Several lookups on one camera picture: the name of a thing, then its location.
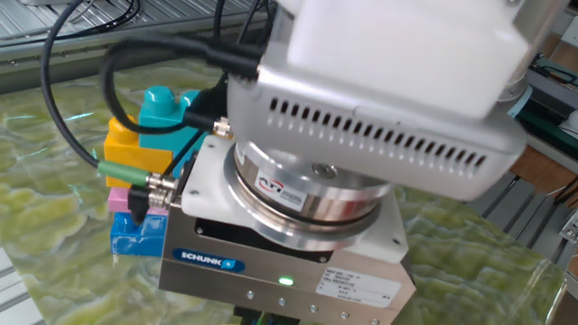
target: green led light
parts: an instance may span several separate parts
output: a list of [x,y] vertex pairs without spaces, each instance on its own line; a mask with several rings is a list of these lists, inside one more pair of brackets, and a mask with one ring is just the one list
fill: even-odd
[[279,283],[282,284],[282,285],[292,286],[293,283],[294,283],[294,281],[293,281],[292,278],[283,276],[283,277],[280,277],[280,278],[279,278]]

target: pink toy block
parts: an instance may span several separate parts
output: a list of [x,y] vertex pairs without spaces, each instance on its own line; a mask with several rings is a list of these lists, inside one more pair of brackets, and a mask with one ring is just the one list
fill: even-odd
[[[108,195],[108,210],[111,212],[130,213],[128,209],[128,191],[126,188],[112,188]],[[146,214],[157,216],[168,216],[169,212],[165,209],[150,208]]]

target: toy block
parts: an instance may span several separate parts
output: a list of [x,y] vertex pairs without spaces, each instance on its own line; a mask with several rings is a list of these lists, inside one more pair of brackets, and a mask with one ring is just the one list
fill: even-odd
[[118,255],[161,257],[166,224],[166,216],[149,215],[138,227],[129,213],[117,212],[110,230],[110,251]]
[[[113,117],[108,122],[105,160],[162,173],[171,163],[172,152],[139,147],[138,134],[126,129]],[[130,188],[131,184],[107,177],[107,186]]]
[[[130,213],[128,209],[128,192],[127,188],[112,188],[108,195],[108,210],[110,212]],[[146,214],[157,216],[168,216],[169,211],[159,208],[150,208]]]
[[[181,101],[177,104],[174,101],[174,95],[167,87],[150,87],[144,93],[144,103],[138,116],[138,124],[151,127],[176,125],[182,121],[184,111],[198,94],[198,90],[188,91],[181,96]],[[196,133],[197,129],[185,127],[168,135],[139,135],[138,140],[142,148],[170,150],[175,156]],[[177,164],[173,173],[174,177],[180,176],[182,166],[191,158],[193,151],[200,149],[204,137],[205,135]]]

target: blue label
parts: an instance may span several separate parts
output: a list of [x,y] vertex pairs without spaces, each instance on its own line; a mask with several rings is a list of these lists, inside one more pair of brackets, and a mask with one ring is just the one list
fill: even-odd
[[245,271],[245,263],[241,261],[201,252],[195,252],[184,248],[174,249],[172,251],[172,257],[178,259],[179,261],[212,267],[229,272],[241,273]]

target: green cable connector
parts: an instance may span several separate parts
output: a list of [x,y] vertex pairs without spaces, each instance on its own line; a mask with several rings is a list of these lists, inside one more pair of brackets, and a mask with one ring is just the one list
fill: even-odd
[[98,164],[98,172],[102,172],[106,176],[142,187],[146,187],[146,178],[151,174],[149,171],[140,168],[107,161],[100,161]]

